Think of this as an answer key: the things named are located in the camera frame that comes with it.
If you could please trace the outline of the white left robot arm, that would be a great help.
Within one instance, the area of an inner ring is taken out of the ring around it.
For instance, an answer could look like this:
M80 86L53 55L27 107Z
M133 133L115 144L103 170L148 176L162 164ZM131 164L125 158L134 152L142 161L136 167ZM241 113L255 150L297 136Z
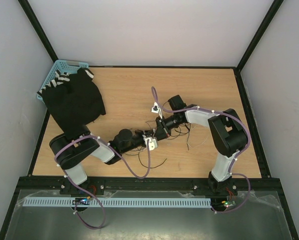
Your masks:
M149 151L158 147L158 140L153 136L155 131L122 129L112 141L106 143L95 137L89 131L76 140L67 139L65 134L53 138L49 147L54 153L58 166L65 171L65 175L72 180L71 187L78 194L83 194L89 189L87 174L81 162L88 156L93 156L107 165L119 161L122 154L138 147L146 147Z

